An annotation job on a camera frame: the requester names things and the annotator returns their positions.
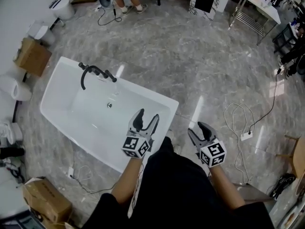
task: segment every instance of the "sleeve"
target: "sleeve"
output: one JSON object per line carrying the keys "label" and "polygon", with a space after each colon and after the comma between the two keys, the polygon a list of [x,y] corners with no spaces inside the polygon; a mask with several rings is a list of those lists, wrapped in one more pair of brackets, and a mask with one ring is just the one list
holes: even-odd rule
{"label": "sleeve", "polygon": [[274,229],[263,202],[247,204],[234,210],[234,214],[247,223],[248,228]]}
{"label": "sleeve", "polygon": [[112,227],[128,223],[127,213],[110,193],[104,193],[101,196],[99,203],[82,229],[96,228],[101,223],[112,225]]}

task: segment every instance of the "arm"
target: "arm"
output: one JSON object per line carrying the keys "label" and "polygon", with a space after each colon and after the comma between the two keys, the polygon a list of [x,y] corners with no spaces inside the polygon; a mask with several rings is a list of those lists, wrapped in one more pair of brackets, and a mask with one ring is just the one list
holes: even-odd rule
{"label": "arm", "polygon": [[216,191],[229,208],[236,209],[245,205],[244,199],[233,183],[226,177],[220,165],[210,168],[210,172]]}
{"label": "arm", "polygon": [[120,205],[128,208],[137,183],[142,159],[131,158],[111,194]]}

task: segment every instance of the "white table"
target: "white table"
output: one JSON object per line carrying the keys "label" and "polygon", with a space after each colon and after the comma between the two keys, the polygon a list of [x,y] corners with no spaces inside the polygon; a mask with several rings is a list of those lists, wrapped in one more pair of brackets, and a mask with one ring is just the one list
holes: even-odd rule
{"label": "white table", "polygon": [[[257,10],[263,14],[266,18],[272,19],[275,21],[274,26],[270,31],[267,33],[264,32],[264,25],[261,25],[257,23],[254,19],[252,19],[250,16],[246,15],[245,13],[242,12],[242,9],[244,7],[245,2],[248,1],[255,5],[257,7]],[[264,8],[263,5],[265,3],[265,0],[240,0],[238,5],[235,8],[235,11],[233,13],[233,20],[230,24],[230,27],[233,26],[234,22],[236,19],[250,27],[252,30],[254,30],[256,33],[258,33],[262,38],[257,42],[257,45],[259,45],[262,40],[273,30],[276,25],[281,24],[280,17],[278,16],[277,10],[273,6],[269,6]]]}

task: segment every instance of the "electrical outlet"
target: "electrical outlet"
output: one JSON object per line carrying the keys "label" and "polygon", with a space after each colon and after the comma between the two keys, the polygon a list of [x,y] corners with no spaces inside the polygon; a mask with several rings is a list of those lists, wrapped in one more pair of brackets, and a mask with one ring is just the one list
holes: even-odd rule
{"label": "electrical outlet", "polygon": [[68,178],[72,179],[71,176],[74,176],[74,169],[72,167],[69,167],[69,170],[68,170]]}
{"label": "electrical outlet", "polygon": [[244,140],[247,140],[249,138],[253,137],[253,132],[250,132],[250,134],[248,132],[244,133],[241,135],[241,140],[244,141]]}

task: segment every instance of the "black cable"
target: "black cable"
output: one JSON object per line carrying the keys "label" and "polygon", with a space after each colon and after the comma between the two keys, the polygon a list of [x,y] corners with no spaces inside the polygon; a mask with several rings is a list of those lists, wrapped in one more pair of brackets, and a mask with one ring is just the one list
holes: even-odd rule
{"label": "black cable", "polygon": [[117,184],[117,182],[114,183],[113,186],[112,186],[111,188],[109,188],[109,189],[102,189],[102,190],[99,190],[99,191],[96,191],[96,192],[90,192],[87,188],[85,188],[85,187],[82,185],[82,183],[81,183],[78,179],[76,179],[75,177],[73,177],[73,176],[71,176],[71,175],[70,175],[70,177],[71,177],[73,180],[76,180],[76,181],[78,182],[78,184],[81,186],[81,188],[84,189],[84,190],[85,190],[87,193],[89,193],[89,194],[95,194],[95,193],[100,193],[100,192],[103,192],[103,191],[111,190],[111,189],[114,188],[115,184]]}
{"label": "black cable", "polygon": [[[112,20],[112,21],[116,21],[116,22],[121,22],[122,21],[122,18],[121,17],[116,17],[116,11],[115,11],[115,8],[114,8],[114,5],[112,4],[112,6],[113,6],[113,13],[114,13],[114,19]],[[99,9],[103,9],[104,10],[104,13],[100,16],[100,18],[97,20],[97,23],[98,23],[98,25],[108,25],[109,23],[111,23],[112,21],[109,21],[108,23],[106,23],[106,24],[100,24],[100,20],[101,20],[101,18],[105,15],[105,13],[106,13],[106,10],[103,8],[103,7],[100,7]]]}
{"label": "black cable", "polygon": [[262,118],[260,118],[259,120],[255,121],[249,128],[249,134],[251,133],[251,127],[253,125],[255,125],[257,122],[261,121],[264,117],[266,117],[268,114],[270,114],[270,112],[273,110],[273,107],[275,105],[275,92],[276,92],[276,86],[277,86],[277,75],[281,72],[281,68],[277,71],[277,74],[275,76],[275,89],[274,89],[274,95],[273,95],[273,103],[272,103],[272,107],[270,109],[270,111],[268,113],[266,113]]}

